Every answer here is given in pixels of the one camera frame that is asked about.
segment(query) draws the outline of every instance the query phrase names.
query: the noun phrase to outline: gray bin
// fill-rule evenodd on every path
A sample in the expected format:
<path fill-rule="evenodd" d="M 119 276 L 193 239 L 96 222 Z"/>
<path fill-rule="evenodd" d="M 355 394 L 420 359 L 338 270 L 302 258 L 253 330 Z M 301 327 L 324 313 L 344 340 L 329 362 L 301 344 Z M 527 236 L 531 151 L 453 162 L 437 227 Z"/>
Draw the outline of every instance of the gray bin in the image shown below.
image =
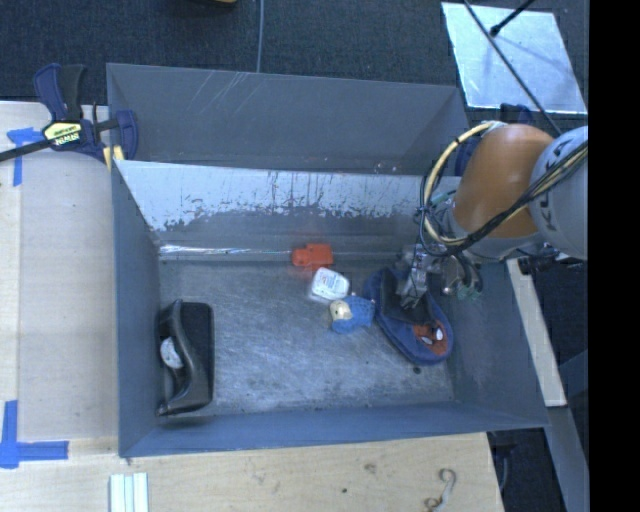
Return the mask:
<path fill-rule="evenodd" d="M 434 292 L 455 346 L 417 369 L 375 324 L 333 332 L 290 261 L 330 243 L 359 293 L 415 242 L 421 175 L 467 127 L 457 89 L 132 65 L 108 80 L 140 129 L 112 173 L 121 456 L 547 424 L 505 265 L 482 268 L 475 301 Z M 178 298 L 213 309 L 214 397 L 157 417 L 156 321 Z"/>

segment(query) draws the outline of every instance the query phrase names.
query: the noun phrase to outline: red object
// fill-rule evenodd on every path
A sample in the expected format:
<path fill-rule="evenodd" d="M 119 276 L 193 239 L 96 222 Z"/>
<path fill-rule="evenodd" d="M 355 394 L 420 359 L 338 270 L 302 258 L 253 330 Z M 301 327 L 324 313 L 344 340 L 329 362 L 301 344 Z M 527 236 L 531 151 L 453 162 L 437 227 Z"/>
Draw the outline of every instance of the red object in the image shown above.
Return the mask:
<path fill-rule="evenodd" d="M 307 244 L 302 249 L 293 250 L 291 262 L 296 267 L 317 270 L 320 267 L 333 265 L 333 252 L 329 244 Z"/>

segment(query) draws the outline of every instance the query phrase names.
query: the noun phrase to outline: bin floor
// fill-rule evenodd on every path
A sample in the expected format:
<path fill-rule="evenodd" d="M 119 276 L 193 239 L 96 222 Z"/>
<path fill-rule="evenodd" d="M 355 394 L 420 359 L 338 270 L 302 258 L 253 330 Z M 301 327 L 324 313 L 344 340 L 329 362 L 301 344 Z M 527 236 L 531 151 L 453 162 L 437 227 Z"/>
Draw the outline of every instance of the bin floor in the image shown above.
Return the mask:
<path fill-rule="evenodd" d="M 360 293 L 383 265 L 335 269 Z M 333 332 L 328 306 L 307 296 L 311 276 L 281 262 L 160 262 L 163 307 L 181 298 L 213 308 L 214 398 L 189 416 L 453 399 L 447 363 L 416 368 L 375 321 L 350 334 Z"/>

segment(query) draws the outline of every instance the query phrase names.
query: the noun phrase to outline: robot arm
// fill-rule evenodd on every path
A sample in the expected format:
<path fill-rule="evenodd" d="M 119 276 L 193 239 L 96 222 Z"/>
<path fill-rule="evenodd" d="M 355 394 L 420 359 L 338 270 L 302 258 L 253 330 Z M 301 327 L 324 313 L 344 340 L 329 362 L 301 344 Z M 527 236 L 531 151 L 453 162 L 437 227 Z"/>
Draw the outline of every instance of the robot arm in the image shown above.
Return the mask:
<path fill-rule="evenodd" d="M 458 188 L 433 200 L 446 159 L 478 133 Z M 553 139 L 528 125 L 489 122 L 459 137 L 423 180 L 421 244 L 405 251 L 403 304 L 417 303 L 429 273 L 442 276 L 443 293 L 462 298 L 481 291 L 482 264 L 549 254 L 586 261 L 587 152 L 586 126 Z"/>

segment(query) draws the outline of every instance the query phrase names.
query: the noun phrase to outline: dark floor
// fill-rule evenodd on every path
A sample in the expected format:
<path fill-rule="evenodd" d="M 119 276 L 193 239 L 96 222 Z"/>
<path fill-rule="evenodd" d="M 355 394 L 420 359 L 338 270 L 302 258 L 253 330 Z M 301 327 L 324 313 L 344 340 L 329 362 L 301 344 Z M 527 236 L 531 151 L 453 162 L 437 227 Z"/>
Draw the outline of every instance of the dark floor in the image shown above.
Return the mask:
<path fill-rule="evenodd" d="M 0 99 L 35 100 L 33 74 L 51 62 L 87 66 L 84 104 L 106 104 L 107 62 L 460 85 L 436 0 L 237 0 L 232 7 L 207 0 L 0 0 L 0 7 Z M 538 0 L 530 9 L 555 14 L 589 105 L 589 0 Z M 468 114 L 471 123 L 497 118 L 496 111 Z M 584 117 L 554 120 L 563 131 L 586 124 Z M 562 364 L 587 347 L 586 265 L 555 266 L 534 282 Z M 571 408 L 588 456 L 587 394 L 573 398 Z M 507 512 L 565 510 L 541 430 L 490 438 L 511 448 Z M 500 476 L 502 465 L 498 460 Z"/>

